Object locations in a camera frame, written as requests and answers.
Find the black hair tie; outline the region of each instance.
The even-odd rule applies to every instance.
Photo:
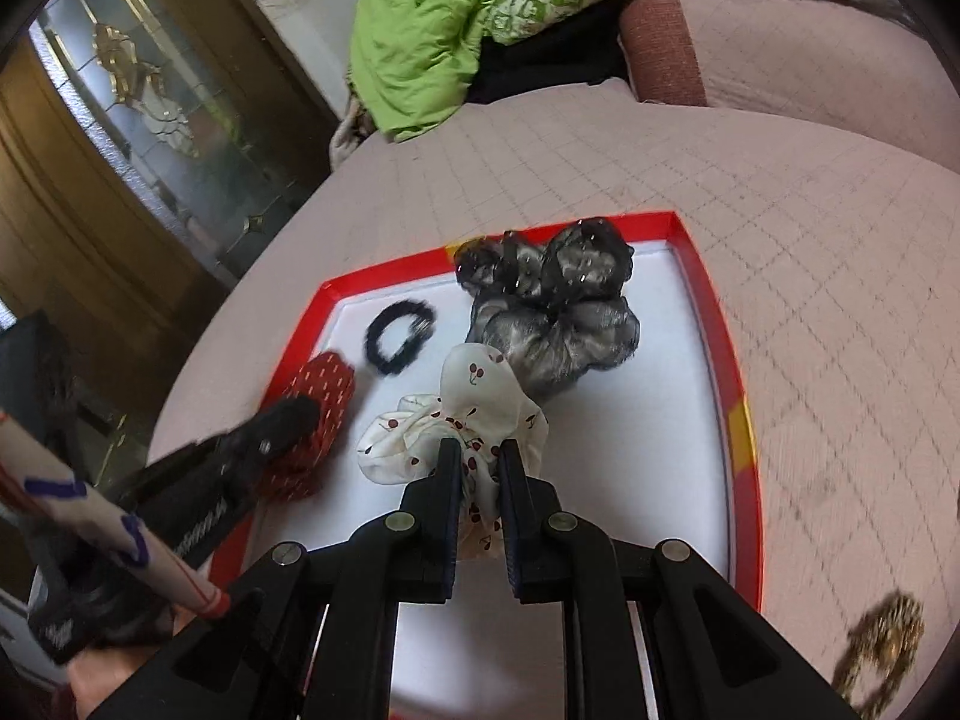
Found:
[[[389,325],[404,317],[416,319],[410,328],[410,338],[407,338],[403,346],[400,346],[400,351],[388,360],[380,350],[380,338]],[[400,300],[399,303],[387,306],[367,328],[367,361],[384,376],[397,375],[416,360],[416,356],[424,348],[424,343],[433,335],[436,320],[434,310],[419,300]]]

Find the silver bolt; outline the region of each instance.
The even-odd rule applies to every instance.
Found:
[[[683,562],[690,557],[690,548],[684,541],[680,541],[678,538],[671,538],[670,541],[664,541],[664,546],[661,546],[661,552],[664,553],[664,557],[666,557],[667,560],[673,560],[673,562]]]
[[[277,544],[271,557],[277,565],[292,565],[304,556],[304,548],[293,541]]]
[[[403,533],[416,525],[416,517],[409,512],[394,512],[387,517],[385,524],[390,530]]]
[[[570,514],[569,512],[557,512],[556,514],[550,514],[546,524],[555,531],[569,533],[577,527],[577,517],[576,514]]]

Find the metal screw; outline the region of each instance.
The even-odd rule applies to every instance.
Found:
[[[385,524],[390,530],[402,533],[416,525],[416,517],[409,512],[394,512],[387,517]]]
[[[570,514],[569,512],[557,512],[556,514],[550,514],[546,524],[555,531],[569,533],[577,527],[577,517],[576,514]]]
[[[686,542],[680,541],[678,538],[664,541],[661,552],[664,553],[667,560],[673,560],[673,562],[683,562],[690,557],[690,548],[686,545]]]
[[[304,556],[304,548],[293,541],[277,544],[271,557],[277,565],[292,565]]]

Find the tray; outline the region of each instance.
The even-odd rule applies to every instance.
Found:
[[[716,294],[688,231],[672,212],[611,217],[635,247],[624,295],[642,323],[640,349],[612,371],[592,371],[550,400],[542,475],[560,502],[613,538],[654,545],[683,538],[754,608],[762,591],[762,519],[755,445],[742,379]],[[525,230],[535,242],[565,225]],[[265,402],[312,356],[339,351],[357,368],[344,435],[305,501],[260,507],[214,556],[211,578],[237,576],[279,541],[316,549],[345,541],[400,504],[403,488],[371,483],[354,447],[400,396],[437,391],[446,353],[467,335],[470,298],[440,248],[363,269],[318,289],[277,366]],[[371,375],[368,324],[402,298],[437,309],[433,338],[400,376]],[[385,336],[391,348],[405,335]],[[401,605],[392,706],[405,720],[563,716],[559,608],[512,598],[498,560],[457,567],[442,607]]]

